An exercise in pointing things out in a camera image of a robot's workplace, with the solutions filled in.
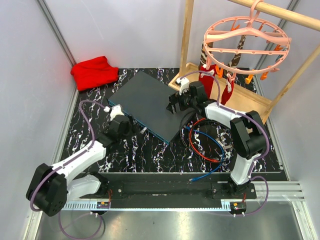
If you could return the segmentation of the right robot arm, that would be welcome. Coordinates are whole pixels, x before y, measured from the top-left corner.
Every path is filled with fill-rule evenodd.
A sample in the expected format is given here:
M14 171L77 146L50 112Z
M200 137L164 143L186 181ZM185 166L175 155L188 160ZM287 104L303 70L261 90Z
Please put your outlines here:
M270 149L269 137L259 113L241 112L208 98L201 82L168 97L166 109L175 114L192 108L206 120L218 122L230 129L236 160L228 182L222 187L232 198L239 198L249 187L256 161Z

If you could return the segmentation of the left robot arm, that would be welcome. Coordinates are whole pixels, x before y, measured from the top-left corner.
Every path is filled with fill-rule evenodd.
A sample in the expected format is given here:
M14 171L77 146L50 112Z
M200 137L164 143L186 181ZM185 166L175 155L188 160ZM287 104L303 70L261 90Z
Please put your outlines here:
M84 148L53 165L40 164L33 174L26 199L34 212L44 212L52 217L59 213L67 202L85 195L103 198L108 193L104 179L97 174L78 178L78 175L93 163L102 160L113 151L120 140L133 133L134 118L117 115L97 139Z

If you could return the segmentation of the red sock left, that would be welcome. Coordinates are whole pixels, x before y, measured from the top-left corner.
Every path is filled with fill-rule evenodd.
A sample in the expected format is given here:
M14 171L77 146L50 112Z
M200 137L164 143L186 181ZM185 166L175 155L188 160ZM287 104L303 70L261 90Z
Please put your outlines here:
M212 76L216 76L216 64L213 64L209 67L209 69L206 69L207 65L203 64L199 70L204 72L209 72ZM203 84L205 93L207 94L208 98L211 96L212 88L214 85L214 79L210 77L209 75L206 75L204 73L200 73L198 80Z

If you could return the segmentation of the red sock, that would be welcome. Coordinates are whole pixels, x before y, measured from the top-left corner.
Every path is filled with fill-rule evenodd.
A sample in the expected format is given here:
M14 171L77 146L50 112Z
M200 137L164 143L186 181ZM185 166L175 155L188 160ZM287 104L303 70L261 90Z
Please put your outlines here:
M225 105L231 98L234 91L234 86L235 86L235 78L230 73L228 73L226 75L226 85L223 90L221 101L220 101L222 105Z
M213 64L209 67L209 69L206 69L207 65L203 64L199 70L204 72L209 72L212 76L216 76L216 64ZM212 88L214 85L214 79L210 77L209 75L206 75L204 73L200 73L198 80L203 84L205 93L207 94L208 98L211 96Z

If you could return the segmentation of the brown striped sock front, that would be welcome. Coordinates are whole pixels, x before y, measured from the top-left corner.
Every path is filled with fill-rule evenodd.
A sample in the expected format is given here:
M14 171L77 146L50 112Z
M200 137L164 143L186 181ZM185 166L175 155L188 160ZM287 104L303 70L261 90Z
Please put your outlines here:
M201 53L200 53L200 62L199 62L199 68L201 68L203 65L205 65L207 62L207 53L205 51L204 43L201 45Z

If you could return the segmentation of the brown striped sock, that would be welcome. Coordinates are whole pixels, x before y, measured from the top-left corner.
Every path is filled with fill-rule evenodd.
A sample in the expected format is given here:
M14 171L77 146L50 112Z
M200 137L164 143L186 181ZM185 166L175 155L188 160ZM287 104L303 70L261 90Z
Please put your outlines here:
M242 35L237 45L238 50L243 49L245 40L246 40L246 36ZM227 66L231 68L235 68L239 64L241 56L242 54L240 52L235 53L231 61L227 64Z
M205 65L207 62L207 53L205 51L204 43L201 45L201 53L200 53L200 62L199 62L199 68L201 68L203 65Z

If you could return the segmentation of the red sock right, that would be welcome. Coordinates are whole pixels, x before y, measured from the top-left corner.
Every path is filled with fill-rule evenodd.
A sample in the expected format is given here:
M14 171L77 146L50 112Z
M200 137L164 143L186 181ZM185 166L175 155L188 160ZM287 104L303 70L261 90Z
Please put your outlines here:
M226 75L226 85L223 90L221 101L220 101L222 105L225 105L231 98L234 91L234 86L235 86L235 78L230 73L228 73Z

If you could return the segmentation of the red folded cloth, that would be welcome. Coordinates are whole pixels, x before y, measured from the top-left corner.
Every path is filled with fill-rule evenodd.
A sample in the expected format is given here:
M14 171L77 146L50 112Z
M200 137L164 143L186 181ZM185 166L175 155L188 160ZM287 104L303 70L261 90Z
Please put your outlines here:
M77 63L71 68L78 91L85 91L114 83L119 78L119 69L108 63L105 56Z

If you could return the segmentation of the brown striped sock back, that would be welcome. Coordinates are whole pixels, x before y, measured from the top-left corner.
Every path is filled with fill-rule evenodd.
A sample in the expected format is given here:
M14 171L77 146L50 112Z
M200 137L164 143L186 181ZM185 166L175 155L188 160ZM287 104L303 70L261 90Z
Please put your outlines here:
M245 40L246 40L246 36L242 35L237 45L238 50L243 49ZM227 64L227 66L231 68L235 68L239 64L241 56L242 54L240 52L235 53L231 61Z

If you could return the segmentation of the pink round clip hanger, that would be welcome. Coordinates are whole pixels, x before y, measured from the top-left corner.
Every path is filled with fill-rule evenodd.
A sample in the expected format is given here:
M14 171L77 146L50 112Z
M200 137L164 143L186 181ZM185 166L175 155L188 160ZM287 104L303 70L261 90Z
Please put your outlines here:
M263 0L255 0L250 5L248 15L233 16L213 23L203 36L204 49L207 54L206 63L215 64L220 71L227 74L244 74L249 77L261 75L267 78L269 73L279 71L280 65L289 54L292 39L279 26L260 18L261 12L255 5ZM242 35L246 36L242 50L237 46ZM235 53L241 53L241 58L253 60L258 57L272 57L274 63L265 67L242 70L238 67L228 67Z

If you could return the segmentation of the dark blue network switch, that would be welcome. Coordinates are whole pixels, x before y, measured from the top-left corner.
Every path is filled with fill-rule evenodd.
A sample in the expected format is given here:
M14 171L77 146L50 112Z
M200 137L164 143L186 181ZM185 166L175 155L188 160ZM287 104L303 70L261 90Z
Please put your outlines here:
M132 115L140 125L170 145L179 133L181 120L187 123L187 118L183 116L193 110L180 111L177 107L175 114L167 110L169 96L175 92L173 88L139 71L108 101L111 106L121 105L125 114Z

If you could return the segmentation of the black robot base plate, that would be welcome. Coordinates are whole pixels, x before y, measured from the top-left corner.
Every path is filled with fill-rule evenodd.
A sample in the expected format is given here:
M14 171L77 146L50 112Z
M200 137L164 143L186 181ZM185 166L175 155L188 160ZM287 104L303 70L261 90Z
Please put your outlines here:
M111 199L115 211L227 211L231 202L279 201L296 190L294 184L264 174L237 185L228 173L213 173L192 181L189 173L109 174L101 193L88 193L81 200Z

